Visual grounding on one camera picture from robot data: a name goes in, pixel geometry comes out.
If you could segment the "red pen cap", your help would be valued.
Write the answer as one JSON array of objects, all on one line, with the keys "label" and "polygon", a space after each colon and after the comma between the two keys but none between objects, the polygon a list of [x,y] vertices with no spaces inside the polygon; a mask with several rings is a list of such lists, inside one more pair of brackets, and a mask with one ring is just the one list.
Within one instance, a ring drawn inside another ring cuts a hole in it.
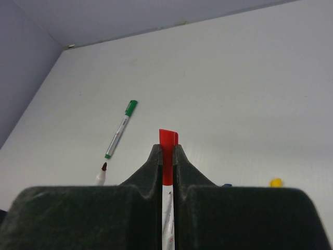
[{"label": "red pen cap", "polygon": [[162,148],[162,184],[173,185],[173,149],[178,145],[178,133],[175,131],[160,129],[159,143]]}]

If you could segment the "green pen cap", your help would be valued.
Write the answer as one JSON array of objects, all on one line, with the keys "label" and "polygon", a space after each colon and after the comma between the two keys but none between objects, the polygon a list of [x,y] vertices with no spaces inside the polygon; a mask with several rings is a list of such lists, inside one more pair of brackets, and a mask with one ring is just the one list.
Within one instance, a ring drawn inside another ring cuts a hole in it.
[{"label": "green pen cap", "polygon": [[138,101],[136,100],[131,100],[126,108],[125,115],[130,117],[132,113],[134,112],[136,106],[138,104]]}]

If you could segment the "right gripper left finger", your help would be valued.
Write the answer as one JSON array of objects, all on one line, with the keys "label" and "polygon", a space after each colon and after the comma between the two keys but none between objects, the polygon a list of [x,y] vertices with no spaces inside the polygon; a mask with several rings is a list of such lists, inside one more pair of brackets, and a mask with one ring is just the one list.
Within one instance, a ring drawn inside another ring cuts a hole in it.
[{"label": "right gripper left finger", "polygon": [[1,249],[161,249],[162,149],[119,185],[35,186],[14,200]]}]

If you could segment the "red marker pen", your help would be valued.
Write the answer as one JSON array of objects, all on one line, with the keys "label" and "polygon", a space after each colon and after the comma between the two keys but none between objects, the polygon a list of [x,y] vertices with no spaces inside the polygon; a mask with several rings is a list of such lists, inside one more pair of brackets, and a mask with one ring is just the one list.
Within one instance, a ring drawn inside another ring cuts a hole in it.
[{"label": "red marker pen", "polygon": [[105,184],[106,180],[106,172],[107,172],[107,162],[103,164],[101,167],[99,174],[96,177],[96,185],[101,185],[103,186]]}]

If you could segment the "green marker pen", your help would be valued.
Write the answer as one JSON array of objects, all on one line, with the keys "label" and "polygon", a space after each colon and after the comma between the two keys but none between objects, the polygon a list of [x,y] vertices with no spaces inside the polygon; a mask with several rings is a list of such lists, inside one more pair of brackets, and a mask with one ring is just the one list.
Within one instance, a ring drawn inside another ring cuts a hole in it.
[{"label": "green marker pen", "polygon": [[122,133],[123,133],[128,121],[129,121],[129,119],[130,119],[130,117],[126,116],[125,113],[124,113],[124,117],[123,117],[123,119],[122,119],[114,137],[112,138],[109,147],[106,150],[106,153],[105,153],[105,158],[106,159],[110,159],[112,157],[112,155],[113,155],[113,153],[114,153],[114,151],[117,147],[117,144],[120,140],[120,137],[122,136]]}]

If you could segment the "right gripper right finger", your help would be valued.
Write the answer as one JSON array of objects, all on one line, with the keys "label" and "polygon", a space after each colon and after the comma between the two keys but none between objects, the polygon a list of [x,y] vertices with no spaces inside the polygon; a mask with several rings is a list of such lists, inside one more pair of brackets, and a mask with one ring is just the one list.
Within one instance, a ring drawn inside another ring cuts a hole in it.
[{"label": "right gripper right finger", "polygon": [[218,186],[173,150],[176,249],[330,249],[321,219],[302,191]]}]

